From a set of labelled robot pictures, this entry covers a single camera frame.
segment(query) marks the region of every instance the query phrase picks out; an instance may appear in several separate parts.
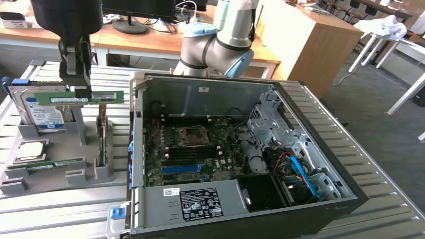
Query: wooden desk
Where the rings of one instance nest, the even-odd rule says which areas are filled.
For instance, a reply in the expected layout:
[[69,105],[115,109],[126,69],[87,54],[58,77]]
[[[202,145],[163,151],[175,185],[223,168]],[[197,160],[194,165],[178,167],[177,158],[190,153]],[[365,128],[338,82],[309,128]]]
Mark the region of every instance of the wooden desk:
[[[199,13],[203,22],[213,22],[213,14],[214,6],[207,6],[207,11]],[[57,35],[43,29],[0,28],[0,44],[57,49],[57,41]],[[91,51],[97,55],[98,65],[107,66],[107,54],[178,60],[182,36],[179,33],[169,35],[154,32],[150,29],[146,34],[129,35],[119,33],[113,29],[113,26],[107,24],[90,36],[90,43]],[[254,57],[250,63],[250,69],[254,68],[255,76],[270,78],[279,60],[270,49],[262,46],[259,39],[254,40],[251,50],[254,51]]]
[[281,0],[261,5],[255,33],[281,60],[271,78],[303,81],[322,97],[363,33],[335,16]]
[[390,9],[387,6],[379,5],[378,1],[370,1],[370,0],[357,0],[362,5],[366,5],[371,8],[374,8],[377,11],[385,13],[386,15],[394,15],[397,18],[402,19],[402,23],[406,22],[406,20],[411,17],[411,14],[409,14],[406,11],[395,11]]

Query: warning label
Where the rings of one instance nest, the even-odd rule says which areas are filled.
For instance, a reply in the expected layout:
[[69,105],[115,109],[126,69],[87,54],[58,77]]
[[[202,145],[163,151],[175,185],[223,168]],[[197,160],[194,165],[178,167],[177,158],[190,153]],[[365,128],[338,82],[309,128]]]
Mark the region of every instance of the warning label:
[[185,221],[222,216],[217,188],[179,191]]

